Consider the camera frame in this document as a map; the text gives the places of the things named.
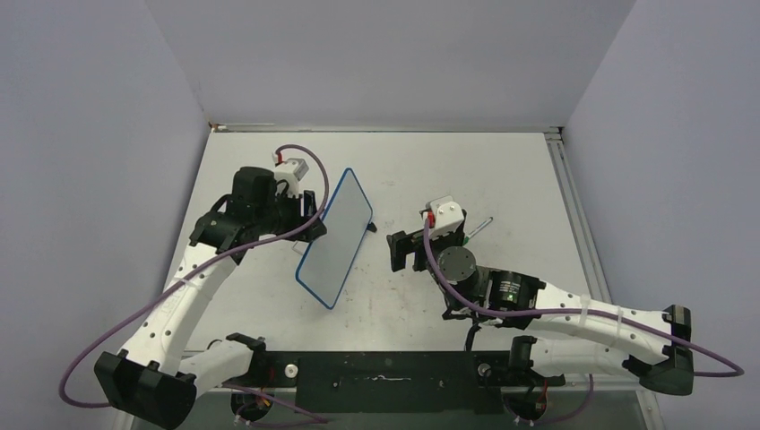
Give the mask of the blue framed whiteboard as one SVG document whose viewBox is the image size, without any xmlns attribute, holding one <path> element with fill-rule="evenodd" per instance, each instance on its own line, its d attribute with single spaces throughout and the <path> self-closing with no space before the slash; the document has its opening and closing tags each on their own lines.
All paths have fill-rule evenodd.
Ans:
<svg viewBox="0 0 760 430">
<path fill-rule="evenodd" d="M 324 210 L 326 234 L 307 246 L 295 271 L 295 281 L 324 308 L 336 306 L 373 216 L 355 171 L 345 168 Z"/>
</svg>

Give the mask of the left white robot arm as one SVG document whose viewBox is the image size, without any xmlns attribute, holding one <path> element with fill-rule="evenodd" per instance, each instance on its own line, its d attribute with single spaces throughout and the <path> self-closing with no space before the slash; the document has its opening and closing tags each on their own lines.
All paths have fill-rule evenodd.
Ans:
<svg viewBox="0 0 760 430">
<path fill-rule="evenodd" d="M 260 339 L 233 333 L 193 357 L 183 353 L 213 296 L 260 237 L 312 242 L 325 234 L 314 193 L 299 189 L 306 173 L 303 159 L 288 159 L 272 170 L 243 167 L 233 176 L 231 192 L 196 221 L 163 299 L 150 305 L 116 354 L 97 359 L 94 373 L 109 406 L 176 429 L 207 391 L 230 379 L 247 386 L 264 379 Z"/>
</svg>

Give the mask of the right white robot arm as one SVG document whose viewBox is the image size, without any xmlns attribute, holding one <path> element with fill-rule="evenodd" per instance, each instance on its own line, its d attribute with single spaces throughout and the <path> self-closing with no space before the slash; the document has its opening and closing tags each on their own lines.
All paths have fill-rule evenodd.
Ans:
<svg viewBox="0 0 760 430">
<path fill-rule="evenodd" d="M 692 393 L 694 359 L 683 306 L 643 311 L 604 303 L 517 271 L 482 266 L 465 245 L 466 212 L 455 202 L 420 213 L 422 229 L 387 236 L 390 266 L 426 271 L 442 292 L 445 321 L 522 330 L 506 368 L 518 383 L 565 374 L 632 378 L 672 396 Z"/>
</svg>

